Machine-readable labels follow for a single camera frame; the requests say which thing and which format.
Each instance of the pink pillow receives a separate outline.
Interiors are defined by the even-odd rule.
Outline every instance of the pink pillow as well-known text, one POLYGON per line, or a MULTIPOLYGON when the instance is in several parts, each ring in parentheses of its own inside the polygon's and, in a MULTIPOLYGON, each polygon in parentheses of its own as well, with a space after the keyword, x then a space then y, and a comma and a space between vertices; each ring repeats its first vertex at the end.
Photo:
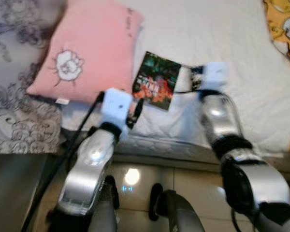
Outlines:
POLYGON ((131 92, 143 17, 112 0, 70 1, 28 94, 92 103, 111 87, 131 92))

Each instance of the tiled floor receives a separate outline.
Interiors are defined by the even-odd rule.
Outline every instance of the tiled floor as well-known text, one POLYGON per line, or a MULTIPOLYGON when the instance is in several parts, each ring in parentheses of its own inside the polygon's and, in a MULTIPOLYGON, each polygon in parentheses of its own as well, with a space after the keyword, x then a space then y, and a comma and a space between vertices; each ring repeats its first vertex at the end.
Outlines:
MULTIPOLYGON (((235 232, 231 222, 230 207, 225 201, 218 174, 177 168, 162 168, 140 164, 115 163, 109 174, 115 177, 119 193, 119 232, 167 232, 166 218, 157 222, 148 219, 150 191, 159 182, 164 189, 174 189, 185 197, 199 215, 206 232, 235 232)), ((56 176, 47 190, 39 208, 34 232, 45 232, 45 216, 58 199, 65 172, 56 176)), ((237 216, 242 232, 251 232, 252 226, 244 216, 237 216)))

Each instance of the bed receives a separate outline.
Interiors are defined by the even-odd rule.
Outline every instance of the bed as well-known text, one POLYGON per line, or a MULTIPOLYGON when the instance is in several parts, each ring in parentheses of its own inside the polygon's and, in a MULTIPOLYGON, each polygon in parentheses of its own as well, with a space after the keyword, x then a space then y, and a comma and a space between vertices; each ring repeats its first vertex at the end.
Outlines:
MULTIPOLYGON (((228 63, 223 91, 237 105, 244 133, 263 156, 290 172, 290 61, 271 44, 261 0, 120 0, 145 17, 135 48, 134 76, 146 51, 188 66, 228 63)), ((191 88, 182 69, 176 91, 191 88)), ((125 155, 217 163, 199 121, 196 93, 174 95, 164 112, 145 106, 116 151, 125 155)), ((86 107, 63 108, 77 127, 86 107)), ((93 115, 87 129, 94 124, 93 115)))

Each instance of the book cover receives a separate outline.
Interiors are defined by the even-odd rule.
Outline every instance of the book cover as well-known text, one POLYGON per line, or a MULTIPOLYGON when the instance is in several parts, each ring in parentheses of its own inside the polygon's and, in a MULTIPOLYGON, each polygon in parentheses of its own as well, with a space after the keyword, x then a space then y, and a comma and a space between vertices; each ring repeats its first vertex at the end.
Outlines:
POLYGON ((132 92, 150 105, 169 110, 181 65, 146 52, 132 92))

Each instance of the yellow blanket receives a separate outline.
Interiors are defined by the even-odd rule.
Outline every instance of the yellow blanket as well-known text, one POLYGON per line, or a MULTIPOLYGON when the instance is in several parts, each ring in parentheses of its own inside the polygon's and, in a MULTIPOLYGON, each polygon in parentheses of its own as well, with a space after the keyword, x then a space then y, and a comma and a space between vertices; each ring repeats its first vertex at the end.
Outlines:
POLYGON ((290 60, 290 0, 263 0, 273 44, 290 60))

